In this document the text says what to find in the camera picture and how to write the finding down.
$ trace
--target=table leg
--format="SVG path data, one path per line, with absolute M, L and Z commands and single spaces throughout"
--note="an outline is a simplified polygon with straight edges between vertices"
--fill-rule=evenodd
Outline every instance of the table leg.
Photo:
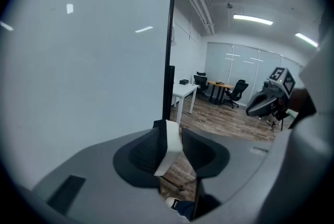
M 220 90 L 221 90 L 221 87 L 219 87 L 219 89 L 218 89 L 218 93 L 217 93 L 216 101 L 214 102 L 215 104 L 217 104 L 217 102 L 219 101 Z
M 193 107 L 194 107 L 195 97 L 196 97 L 196 90 L 197 90 L 197 88 L 195 88 L 195 90 L 194 90 L 194 92 L 193 92 L 192 105 L 190 106 L 189 113 L 193 113 Z
M 178 125 L 180 125 L 180 122 L 181 122 L 183 99 L 184 97 L 180 97 L 180 100 L 178 101 L 178 110 L 177 110 L 177 117 L 176 117 L 176 122 Z
M 221 101 L 223 100 L 224 93 L 225 93 L 225 88 L 223 88 L 223 93 L 221 94 L 220 103 L 221 103 Z
M 213 86 L 212 86 L 211 97 L 210 97 L 210 99 L 209 99 L 209 100 L 212 100 L 212 95 L 213 95 L 213 92 L 214 92 L 214 87 L 215 87 L 215 85 L 213 85 Z

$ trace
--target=white table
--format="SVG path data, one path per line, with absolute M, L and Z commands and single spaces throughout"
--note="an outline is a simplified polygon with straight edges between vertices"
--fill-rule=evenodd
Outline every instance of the white table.
M 194 85 L 194 84 L 181 85 L 179 83 L 174 83 L 174 86 L 173 86 L 173 104 L 174 104 L 174 107 L 176 107 L 176 97 L 180 98 L 180 100 L 178 102 L 178 110 L 177 110 L 177 118 L 176 118 L 176 122 L 177 122 L 178 125 L 180 125 L 180 121 L 181 121 L 183 99 L 184 99 L 184 97 L 186 97 L 187 95 L 189 95 L 192 92 L 193 92 L 193 99 L 192 99 L 192 105 L 190 106 L 189 113 L 193 113 L 193 107 L 194 107 L 197 87 L 198 87 L 198 85 Z

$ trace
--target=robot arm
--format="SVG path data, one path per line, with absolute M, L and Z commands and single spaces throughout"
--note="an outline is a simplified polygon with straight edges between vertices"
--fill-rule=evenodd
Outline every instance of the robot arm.
M 289 70 L 276 67 L 264 81 L 262 91 L 250 99 L 246 108 L 247 115 L 262 117 L 273 114 L 277 120 L 287 117 L 285 111 L 294 86 L 295 81 Z

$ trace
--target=black box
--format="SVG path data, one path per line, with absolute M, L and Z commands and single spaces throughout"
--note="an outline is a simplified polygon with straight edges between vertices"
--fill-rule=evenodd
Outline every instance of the black box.
M 182 79 L 182 80 L 180 80 L 180 84 L 181 85 L 186 85 L 186 84 L 188 84 L 189 83 L 189 80 L 187 80 L 187 79 Z

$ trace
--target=shoe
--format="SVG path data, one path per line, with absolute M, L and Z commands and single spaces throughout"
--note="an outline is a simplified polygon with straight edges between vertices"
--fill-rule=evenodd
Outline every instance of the shoe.
M 176 207 L 176 204 L 177 204 L 178 202 L 181 202 L 181 200 L 176 199 L 176 198 L 174 198 L 174 197 L 168 197 L 168 198 L 166 198 L 166 200 L 165 200 L 165 203 L 167 204 L 167 206 L 168 206 L 170 209 L 174 210 L 174 211 L 177 211 L 175 207 Z

